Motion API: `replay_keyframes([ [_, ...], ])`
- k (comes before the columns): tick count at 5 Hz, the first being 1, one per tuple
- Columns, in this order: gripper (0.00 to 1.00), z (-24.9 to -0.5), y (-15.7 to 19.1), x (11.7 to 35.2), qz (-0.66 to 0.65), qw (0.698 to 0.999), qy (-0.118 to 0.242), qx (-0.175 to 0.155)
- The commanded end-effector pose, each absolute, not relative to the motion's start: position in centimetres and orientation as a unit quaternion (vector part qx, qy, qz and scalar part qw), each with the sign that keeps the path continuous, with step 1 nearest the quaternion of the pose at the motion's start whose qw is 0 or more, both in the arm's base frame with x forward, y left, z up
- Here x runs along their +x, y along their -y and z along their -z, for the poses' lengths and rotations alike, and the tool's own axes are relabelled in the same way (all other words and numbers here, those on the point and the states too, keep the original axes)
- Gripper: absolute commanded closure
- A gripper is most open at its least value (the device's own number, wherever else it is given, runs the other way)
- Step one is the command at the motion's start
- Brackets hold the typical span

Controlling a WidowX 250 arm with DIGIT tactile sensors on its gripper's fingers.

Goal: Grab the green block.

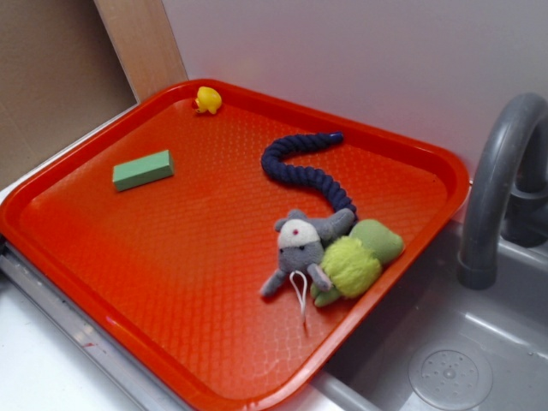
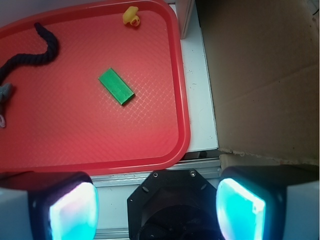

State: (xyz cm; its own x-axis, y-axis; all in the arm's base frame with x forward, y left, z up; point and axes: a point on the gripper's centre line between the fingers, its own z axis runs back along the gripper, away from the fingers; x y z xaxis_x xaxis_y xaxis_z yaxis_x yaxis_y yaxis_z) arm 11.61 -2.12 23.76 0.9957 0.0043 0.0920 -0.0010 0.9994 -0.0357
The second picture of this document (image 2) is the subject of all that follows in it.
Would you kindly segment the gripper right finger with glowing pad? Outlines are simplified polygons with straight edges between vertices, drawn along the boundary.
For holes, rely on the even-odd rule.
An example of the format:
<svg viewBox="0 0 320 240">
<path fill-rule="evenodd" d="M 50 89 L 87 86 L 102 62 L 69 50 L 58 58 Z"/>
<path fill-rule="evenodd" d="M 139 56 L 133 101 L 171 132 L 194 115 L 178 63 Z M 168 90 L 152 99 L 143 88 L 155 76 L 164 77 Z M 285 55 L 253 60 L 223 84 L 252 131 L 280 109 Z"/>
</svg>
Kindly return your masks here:
<svg viewBox="0 0 320 240">
<path fill-rule="evenodd" d="M 229 166 L 217 186 L 216 213 L 226 240 L 318 240 L 319 167 Z"/>
</svg>

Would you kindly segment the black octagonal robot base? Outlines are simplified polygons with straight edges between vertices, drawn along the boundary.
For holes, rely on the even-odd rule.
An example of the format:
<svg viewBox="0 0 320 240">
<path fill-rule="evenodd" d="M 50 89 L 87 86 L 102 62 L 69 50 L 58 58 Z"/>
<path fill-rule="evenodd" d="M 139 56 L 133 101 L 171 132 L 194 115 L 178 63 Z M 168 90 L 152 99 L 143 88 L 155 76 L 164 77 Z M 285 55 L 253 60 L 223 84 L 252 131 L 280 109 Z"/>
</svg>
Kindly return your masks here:
<svg viewBox="0 0 320 240">
<path fill-rule="evenodd" d="M 158 170 L 127 198 L 131 240 L 222 240 L 217 189 L 195 169 Z"/>
</svg>

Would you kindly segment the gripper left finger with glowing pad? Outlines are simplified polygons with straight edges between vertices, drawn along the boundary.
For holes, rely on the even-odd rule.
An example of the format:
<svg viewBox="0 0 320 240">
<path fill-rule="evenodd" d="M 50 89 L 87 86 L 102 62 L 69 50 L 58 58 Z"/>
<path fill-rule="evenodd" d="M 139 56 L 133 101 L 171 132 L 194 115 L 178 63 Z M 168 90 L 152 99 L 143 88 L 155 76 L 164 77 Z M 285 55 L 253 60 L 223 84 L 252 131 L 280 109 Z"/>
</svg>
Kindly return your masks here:
<svg viewBox="0 0 320 240">
<path fill-rule="evenodd" d="M 2 240 L 93 240 L 99 218 L 98 191 L 77 172 L 2 172 Z"/>
</svg>

